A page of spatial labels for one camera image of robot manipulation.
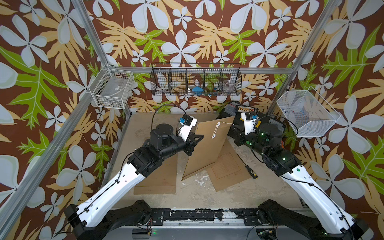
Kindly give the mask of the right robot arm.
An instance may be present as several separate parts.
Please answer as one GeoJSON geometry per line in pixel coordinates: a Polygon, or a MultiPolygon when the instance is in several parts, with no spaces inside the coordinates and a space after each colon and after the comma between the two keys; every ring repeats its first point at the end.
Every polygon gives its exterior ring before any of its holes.
{"type": "Polygon", "coordinates": [[[313,180],[301,161],[282,147],[280,130],[274,124],[252,123],[230,128],[229,136],[237,146],[246,145],[259,152],[264,163],[278,177],[288,183],[314,213],[307,217],[284,208],[273,200],[258,206],[259,222],[286,226],[310,240],[357,240],[369,231],[363,219],[355,219],[343,210],[313,180]]]}

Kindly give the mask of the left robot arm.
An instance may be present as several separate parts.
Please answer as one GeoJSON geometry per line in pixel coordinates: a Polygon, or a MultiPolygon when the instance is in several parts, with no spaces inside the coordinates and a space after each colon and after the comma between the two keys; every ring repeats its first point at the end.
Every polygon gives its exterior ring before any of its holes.
{"type": "Polygon", "coordinates": [[[152,209],[144,200],[113,210],[113,206],[132,188],[158,169],[164,160],[184,152],[191,156],[204,138],[192,133],[197,119],[184,115],[175,132],[169,124],[160,124],[150,132],[150,138],[124,159],[121,170],[96,194],[80,205],[70,205],[66,218],[78,240],[102,240],[122,226],[144,225],[152,209]]]}

